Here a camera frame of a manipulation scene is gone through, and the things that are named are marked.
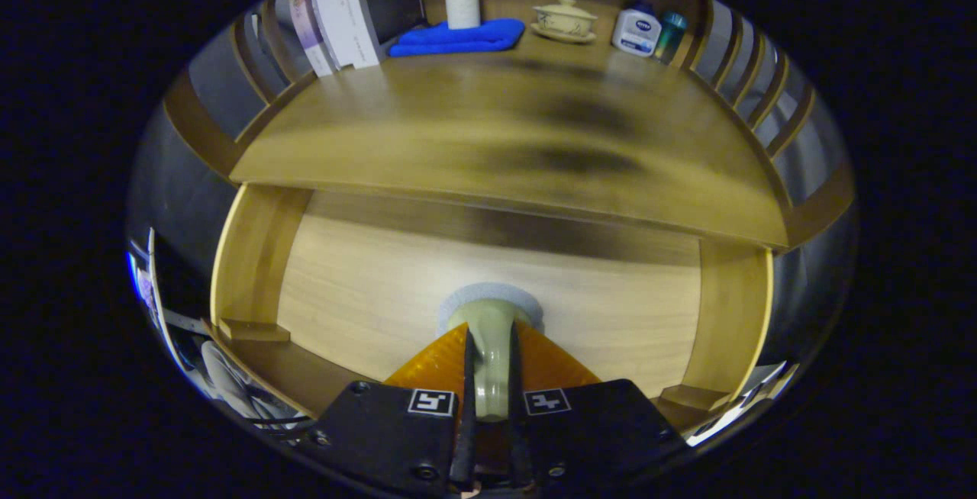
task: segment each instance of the wooden slat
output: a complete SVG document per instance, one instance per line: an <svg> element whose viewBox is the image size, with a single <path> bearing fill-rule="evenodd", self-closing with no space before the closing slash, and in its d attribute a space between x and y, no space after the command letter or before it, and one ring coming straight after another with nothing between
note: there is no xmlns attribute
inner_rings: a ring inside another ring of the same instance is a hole
<svg viewBox="0 0 977 499"><path fill-rule="evenodd" d="M760 103L757 103L753 112L750 112L750 116L746 118L746 126L750 130L755 131L763 123L763 120L770 115L771 110L777 105L781 93L784 92L784 87L788 84L791 59L788 58L788 54L778 50L777 47L774 47L774 54L777 55L777 68L774 68L774 78L770 79L770 85L767 86L767 92L763 93Z"/></svg>
<svg viewBox="0 0 977 499"><path fill-rule="evenodd" d="M307 190L245 184L237 191L217 245L211 319L273 324Z"/></svg>
<svg viewBox="0 0 977 499"><path fill-rule="evenodd" d="M272 100L271 104L266 106L258 115L251 119L251 122L247 126L242 128L241 133L237 135L238 145L247 148L255 137L258 137L258 133L272 120L273 117L278 115L278 113L291 102L295 96L306 89L312 82L315 81L315 71L308 71L306 74L299 79L299 81L294 82L294 84L286 86L279 96L276 96Z"/></svg>
<svg viewBox="0 0 977 499"><path fill-rule="evenodd" d="M753 48L750 48L750 60L746 62L746 70L743 71L740 81L737 81L736 88L733 89L733 97L730 100L730 106L733 108L740 106L746 94L753 88L756 77L760 74L760 68L763 67L766 48L766 37L757 26L753 26Z"/></svg>
<svg viewBox="0 0 977 499"><path fill-rule="evenodd" d="M785 193L743 120L695 74L630 57L524 36L319 78L251 128L231 176L786 246Z"/></svg>
<svg viewBox="0 0 977 499"><path fill-rule="evenodd" d="M163 96L163 110L193 153L217 175L231 182L231 170L244 153L244 148L234 144L210 117L193 89L189 68L182 69Z"/></svg>
<svg viewBox="0 0 977 499"><path fill-rule="evenodd" d="M548 338L599 378L677 385L697 335L698 241L433 202L315 192L284 274L294 343L383 380L437 338L458 288L534 295Z"/></svg>
<svg viewBox="0 0 977 499"><path fill-rule="evenodd" d="M258 63L255 62L251 51L248 50L244 32L244 16L242 15L231 24L231 47L234 48L234 58L237 59L237 65L244 72L244 77L251 84L251 88L258 93L265 104L269 104L275 100L275 89L272 89L272 86L268 85L268 82L258 72Z"/></svg>
<svg viewBox="0 0 977 499"><path fill-rule="evenodd" d="M221 318L218 325L227 338L234 340L289 340L289 330L273 323L242 322Z"/></svg>
<svg viewBox="0 0 977 499"><path fill-rule="evenodd" d="M743 16L732 9L730 10L730 14L733 15L733 29L730 31L730 44L726 46L726 53L723 53L723 59L719 62L719 68L716 69L716 73L712 75L712 79L709 81L709 85L717 90L723 85L726 75L729 75L730 70L733 69L733 64L736 63L736 57L740 54L740 45L743 44Z"/></svg>
<svg viewBox="0 0 977 499"><path fill-rule="evenodd" d="M772 304L770 249L702 240L701 308L682 385L735 398L756 365Z"/></svg>
<svg viewBox="0 0 977 499"><path fill-rule="evenodd" d="M800 102L797 103L795 113L791 115L788 123L785 123L781 131L777 133L777 137L774 137L774 140L771 140L767 146L767 155L770 156L770 159L774 159L781 154L797 137L800 130L804 128L804 124L807 123L808 117L811 116L811 110L814 108L815 96L814 86L811 84L804 85L804 94L801 96Z"/></svg>
<svg viewBox="0 0 977 499"><path fill-rule="evenodd" d="M268 47L271 47L272 56L275 57L275 62L285 78L291 84L302 79L282 39L282 26L279 25L279 19L275 15L275 0L265 0L261 4L261 29L265 40L268 41Z"/></svg>
<svg viewBox="0 0 977 499"><path fill-rule="evenodd" d="M834 224L854 201L855 179L851 164L842 159L826 182L786 217L791 249Z"/></svg>
<svg viewBox="0 0 977 499"><path fill-rule="evenodd" d="M699 20L698 26L695 27L695 36L693 37L691 46L688 47L685 62L682 63L682 67L687 70L695 70L695 67L698 66L698 61L701 60L702 54L705 54L705 46L708 44L709 34L712 33L712 0L698 0L698 6L701 20Z"/></svg>
<svg viewBox="0 0 977 499"><path fill-rule="evenodd" d="M352 381L372 381L290 342L231 340L209 328L227 357L265 390L311 418L318 418Z"/></svg>

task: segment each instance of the ceramic cup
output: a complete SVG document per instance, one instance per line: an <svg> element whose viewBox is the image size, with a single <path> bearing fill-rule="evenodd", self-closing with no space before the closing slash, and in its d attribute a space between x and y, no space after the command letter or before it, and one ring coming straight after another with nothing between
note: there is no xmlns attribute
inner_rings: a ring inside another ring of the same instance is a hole
<svg viewBox="0 0 977 499"><path fill-rule="evenodd" d="M573 6L576 1L558 0L558 5L542 5L533 8L537 12L540 29L568 36L586 37L597 17Z"/></svg>

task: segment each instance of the wooden shelf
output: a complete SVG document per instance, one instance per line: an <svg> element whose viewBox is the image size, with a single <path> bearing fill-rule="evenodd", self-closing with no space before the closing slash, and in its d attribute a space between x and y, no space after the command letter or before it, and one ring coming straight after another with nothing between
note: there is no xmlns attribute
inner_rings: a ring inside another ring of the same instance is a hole
<svg viewBox="0 0 977 499"><path fill-rule="evenodd" d="M313 194L284 271L291 340L381 381L437 338L437 307L471 283L540 300L545 333L600 378L677 385L699 308L698 240L413 200Z"/></svg>
<svg viewBox="0 0 977 499"><path fill-rule="evenodd" d="M245 133L235 182L788 244L784 189L742 121L690 72L604 44L527 32L505 53L344 71L280 106Z"/></svg>

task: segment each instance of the blue towel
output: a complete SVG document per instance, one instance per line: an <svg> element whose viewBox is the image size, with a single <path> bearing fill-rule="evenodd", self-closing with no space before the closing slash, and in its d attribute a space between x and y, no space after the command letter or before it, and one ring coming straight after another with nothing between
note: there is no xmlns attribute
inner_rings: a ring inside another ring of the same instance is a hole
<svg viewBox="0 0 977 499"><path fill-rule="evenodd" d="M516 44L523 30L526 30L526 26L513 18L488 20L482 23L482 26L467 27L464 30L449 30L447 22L442 22L426 30L414 30L403 34L397 44L390 47L390 55L484 53L484 51L506 50Z"/></svg>

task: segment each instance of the book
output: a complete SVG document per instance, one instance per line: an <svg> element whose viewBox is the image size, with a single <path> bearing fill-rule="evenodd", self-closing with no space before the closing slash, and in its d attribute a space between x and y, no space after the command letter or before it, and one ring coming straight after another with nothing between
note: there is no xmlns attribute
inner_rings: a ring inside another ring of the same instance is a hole
<svg viewBox="0 0 977 499"><path fill-rule="evenodd" d="M336 71L336 65L329 57L327 44L315 20L313 0L289 0L289 10L295 32L315 75L320 78L331 76Z"/></svg>
<svg viewBox="0 0 977 499"><path fill-rule="evenodd" d="M421 0L313 0L337 68L376 66L395 38L424 20Z"/></svg>

